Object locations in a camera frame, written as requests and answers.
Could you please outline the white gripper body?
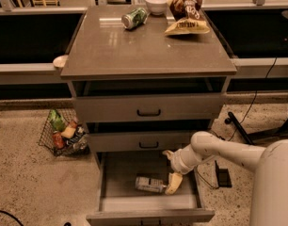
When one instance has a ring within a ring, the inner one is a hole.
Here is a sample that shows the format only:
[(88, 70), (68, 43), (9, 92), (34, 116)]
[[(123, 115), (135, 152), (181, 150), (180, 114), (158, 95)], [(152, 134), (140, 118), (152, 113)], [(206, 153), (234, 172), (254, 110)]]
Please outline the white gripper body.
[(196, 153), (191, 145), (177, 150), (170, 160), (172, 169), (182, 175), (187, 174), (200, 163), (200, 155)]

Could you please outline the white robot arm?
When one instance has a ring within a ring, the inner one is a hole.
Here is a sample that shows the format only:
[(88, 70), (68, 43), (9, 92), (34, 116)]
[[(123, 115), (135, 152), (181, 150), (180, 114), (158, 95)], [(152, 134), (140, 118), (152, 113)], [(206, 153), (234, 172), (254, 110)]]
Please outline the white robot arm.
[(173, 169), (167, 194), (175, 193), (183, 176), (196, 166), (220, 156), (254, 173), (249, 225), (288, 226), (288, 139), (260, 147), (199, 131), (186, 147), (163, 154)]

